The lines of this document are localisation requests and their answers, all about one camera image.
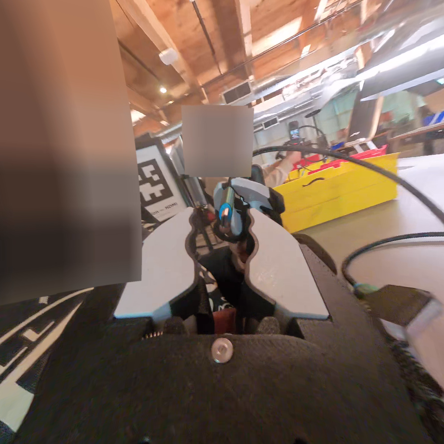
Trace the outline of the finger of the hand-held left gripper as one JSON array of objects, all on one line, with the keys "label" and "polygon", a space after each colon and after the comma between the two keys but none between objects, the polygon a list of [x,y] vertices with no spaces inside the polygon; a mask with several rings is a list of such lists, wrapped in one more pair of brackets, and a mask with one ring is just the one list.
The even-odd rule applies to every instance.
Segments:
[{"label": "finger of the hand-held left gripper", "polygon": [[230,184],[235,194],[251,208],[257,210],[261,210],[261,207],[273,209],[269,201],[270,190],[265,185],[245,178],[231,179]]},{"label": "finger of the hand-held left gripper", "polygon": [[245,231],[249,205],[248,180],[218,182],[213,192],[214,233],[220,240],[239,240]]}]

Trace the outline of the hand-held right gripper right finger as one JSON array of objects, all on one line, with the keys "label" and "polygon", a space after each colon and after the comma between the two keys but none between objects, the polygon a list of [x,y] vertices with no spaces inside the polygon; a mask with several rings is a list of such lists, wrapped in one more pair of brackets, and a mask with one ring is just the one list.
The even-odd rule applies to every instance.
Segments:
[{"label": "hand-held right gripper right finger", "polygon": [[246,285],[259,301],[252,316],[326,320],[328,309],[297,240],[257,209],[247,212],[253,252],[245,267]]}]

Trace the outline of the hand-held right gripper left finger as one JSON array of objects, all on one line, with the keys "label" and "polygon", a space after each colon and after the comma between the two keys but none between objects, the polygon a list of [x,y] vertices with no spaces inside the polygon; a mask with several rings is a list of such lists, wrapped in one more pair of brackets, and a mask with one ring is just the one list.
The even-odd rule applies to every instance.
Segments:
[{"label": "hand-held right gripper left finger", "polygon": [[194,318],[198,334],[214,334],[203,271],[196,255],[196,208],[188,207],[156,228],[142,245],[141,280],[128,282],[114,318],[150,318],[155,330],[178,317]]}]

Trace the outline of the large yellow plastic bin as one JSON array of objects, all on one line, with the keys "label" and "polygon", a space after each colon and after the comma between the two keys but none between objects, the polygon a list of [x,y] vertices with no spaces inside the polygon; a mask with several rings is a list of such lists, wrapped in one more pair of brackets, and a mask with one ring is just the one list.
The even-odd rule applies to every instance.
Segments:
[{"label": "large yellow plastic bin", "polygon": [[295,233],[391,201],[397,184],[370,169],[349,161],[338,168],[320,170],[275,187],[284,198],[284,228]]}]

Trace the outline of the grey metal port adapter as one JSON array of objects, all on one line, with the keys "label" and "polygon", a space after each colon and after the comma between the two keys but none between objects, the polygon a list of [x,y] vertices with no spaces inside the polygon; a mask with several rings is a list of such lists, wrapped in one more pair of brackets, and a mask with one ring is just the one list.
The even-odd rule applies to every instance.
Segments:
[{"label": "grey metal port adapter", "polygon": [[365,301],[389,338],[407,346],[421,363],[414,340],[443,314],[443,304],[430,292],[395,285],[367,294]]}]

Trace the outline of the framed marker poster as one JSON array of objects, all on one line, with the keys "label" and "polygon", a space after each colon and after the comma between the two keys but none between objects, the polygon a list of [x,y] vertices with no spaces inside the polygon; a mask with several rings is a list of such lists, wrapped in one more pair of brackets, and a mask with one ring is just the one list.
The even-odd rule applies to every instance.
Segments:
[{"label": "framed marker poster", "polygon": [[142,207],[164,222],[188,207],[179,175],[159,138],[135,139]]}]

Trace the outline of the red plastic bin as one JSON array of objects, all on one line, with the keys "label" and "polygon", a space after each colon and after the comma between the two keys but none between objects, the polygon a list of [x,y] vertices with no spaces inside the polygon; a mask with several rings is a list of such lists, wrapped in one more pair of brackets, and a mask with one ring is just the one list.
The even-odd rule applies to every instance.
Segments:
[{"label": "red plastic bin", "polygon": [[[378,157],[381,155],[385,155],[387,149],[389,148],[389,144],[382,145],[381,147],[377,147],[375,149],[370,149],[367,151],[363,151],[357,154],[351,154],[351,158],[356,158],[359,160],[366,160],[368,158]],[[319,154],[314,154],[308,158],[302,159],[300,162],[293,165],[293,170],[291,173],[295,171],[297,177],[301,177],[303,175],[314,174],[317,171],[328,169],[328,168],[338,168],[341,163],[343,163],[343,159],[337,159],[332,157],[324,158]]]}]

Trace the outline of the large ceiling vent grille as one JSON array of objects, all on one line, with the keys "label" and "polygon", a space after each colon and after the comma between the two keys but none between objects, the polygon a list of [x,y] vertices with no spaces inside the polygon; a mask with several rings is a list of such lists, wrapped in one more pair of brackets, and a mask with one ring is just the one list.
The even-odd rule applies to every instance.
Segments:
[{"label": "large ceiling vent grille", "polygon": [[234,87],[231,87],[221,93],[224,104],[231,105],[249,98],[252,94],[251,82],[246,80]]}]

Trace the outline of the white softbox light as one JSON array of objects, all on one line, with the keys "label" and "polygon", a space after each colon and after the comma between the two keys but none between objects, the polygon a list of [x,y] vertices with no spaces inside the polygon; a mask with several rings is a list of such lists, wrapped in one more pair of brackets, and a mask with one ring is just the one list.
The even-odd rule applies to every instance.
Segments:
[{"label": "white softbox light", "polygon": [[440,35],[359,74],[361,101],[375,100],[442,79],[443,74],[444,37]]}]

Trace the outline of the aluminium frame rail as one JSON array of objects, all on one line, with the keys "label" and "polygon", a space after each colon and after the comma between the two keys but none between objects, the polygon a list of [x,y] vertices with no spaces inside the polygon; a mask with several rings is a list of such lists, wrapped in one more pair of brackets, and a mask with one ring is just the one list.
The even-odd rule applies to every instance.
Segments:
[{"label": "aluminium frame rail", "polygon": [[176,169],[177,174],[182,180],[193,205],[195,207],[205,207],[208,202],[199,179],[185,173],[183,144],[180,136],[173,142],[169,157]]}]

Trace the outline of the black board with tan frame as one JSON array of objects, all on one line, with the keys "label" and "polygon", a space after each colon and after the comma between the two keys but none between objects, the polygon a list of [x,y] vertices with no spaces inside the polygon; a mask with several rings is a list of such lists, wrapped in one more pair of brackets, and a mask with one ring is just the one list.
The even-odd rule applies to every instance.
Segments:
[{"label": "black board with tan frame", "polygon": [[373,98],[366,98],[364,83],[359,83],[359,91],[355,97],[353,109],[348,126],[346,148],[360,146],[373,146],[373,138],[376,135],[380,114],[382,112],[384,97],[379,93]]}]

